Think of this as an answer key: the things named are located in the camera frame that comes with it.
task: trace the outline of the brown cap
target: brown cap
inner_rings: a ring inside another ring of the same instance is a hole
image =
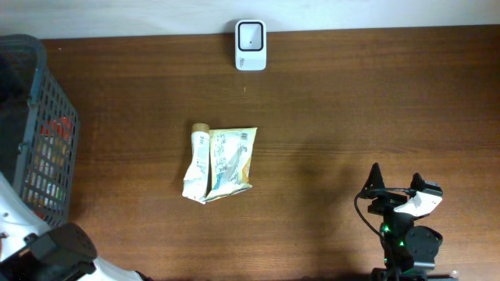
[[[195,123],[193,124],[193,130],[192,132],[205,132],[205,133],[209,133],[210,131],[210,127],[209,125],[207,124],[204,124],[204,123]]]

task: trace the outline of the crate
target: crate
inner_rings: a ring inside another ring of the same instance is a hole
[[[51,227],[68,219],[79,130],[43,44],[28,35],[0,37],[0,171]]]

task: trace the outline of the table surface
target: table surface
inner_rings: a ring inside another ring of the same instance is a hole
[[[369,273],[352,202],[379,162],[387,187],[443,188],[418,222],[444,236],[434,273],[500,275],[500,26],[271,33],[255,73],[230,34],[44,43],[82,124],[70,221],[103,258],[156,280]],[[259,128],[252,189],[181,196],[198,122]]]

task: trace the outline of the white wall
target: white wall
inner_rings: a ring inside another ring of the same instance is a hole
[[[500,0],[0,0],[0,34],[39,38],[500,23]]]

